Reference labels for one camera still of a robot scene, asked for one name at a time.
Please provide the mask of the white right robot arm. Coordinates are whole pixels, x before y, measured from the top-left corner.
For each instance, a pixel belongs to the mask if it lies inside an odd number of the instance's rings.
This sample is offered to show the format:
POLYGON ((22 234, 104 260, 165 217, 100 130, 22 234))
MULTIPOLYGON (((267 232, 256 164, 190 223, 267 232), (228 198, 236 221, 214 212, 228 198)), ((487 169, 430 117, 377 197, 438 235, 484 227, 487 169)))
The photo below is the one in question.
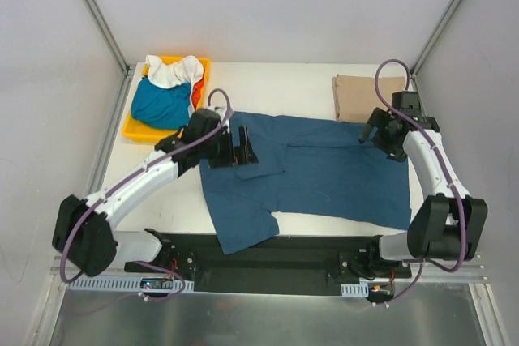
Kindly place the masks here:
POLYGON ((359 137, 397 162, 410 161, 423 203, 407 231, 378 238, 378 249, 365 256, 373 276, 384 276, 394 262, 427 262, 458 271, 476 252, 488 207, 461 184, 443 147, 440 127, 422 115, 417 92, 395 92, 386 110, 376 108, 359 137))

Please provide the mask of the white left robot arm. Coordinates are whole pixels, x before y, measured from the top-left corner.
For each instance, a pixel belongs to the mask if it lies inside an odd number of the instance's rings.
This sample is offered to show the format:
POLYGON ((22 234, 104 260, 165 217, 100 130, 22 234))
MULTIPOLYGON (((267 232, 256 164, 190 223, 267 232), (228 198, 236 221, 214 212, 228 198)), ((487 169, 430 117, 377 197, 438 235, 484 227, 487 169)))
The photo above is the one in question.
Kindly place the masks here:
POLYGON ((146 228, 117 237, 114 230, 148 196, 201 161, 212 168, 258 163, 245 126, 238 127, 239 144, 233 143, 231 109, 198 109, 188 124, 161 139, 144 161, 119 183, 80 199, 65 198, 59 207, 52 238, 61 253, 60 274, 66 277, 71 262, 82 276, 98 276, 114 260, 135 263, 154 272, 173 273, 172 244, 161 233, 146 228))

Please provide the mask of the dark blue t-shirt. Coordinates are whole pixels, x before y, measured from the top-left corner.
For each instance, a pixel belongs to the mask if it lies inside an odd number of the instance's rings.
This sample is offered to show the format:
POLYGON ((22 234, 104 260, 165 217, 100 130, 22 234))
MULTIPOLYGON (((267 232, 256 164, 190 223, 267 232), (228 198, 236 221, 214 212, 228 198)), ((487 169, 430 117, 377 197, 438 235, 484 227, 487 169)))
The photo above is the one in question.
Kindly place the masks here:
POLYGON ((236 112, 231 129, 247 129, 258 163, 199 164, 204 199, 224 254, 279 233, 276 212, 341 217, 407 229, 409 168, 359 143, 363 126, 304 117, 236 112))

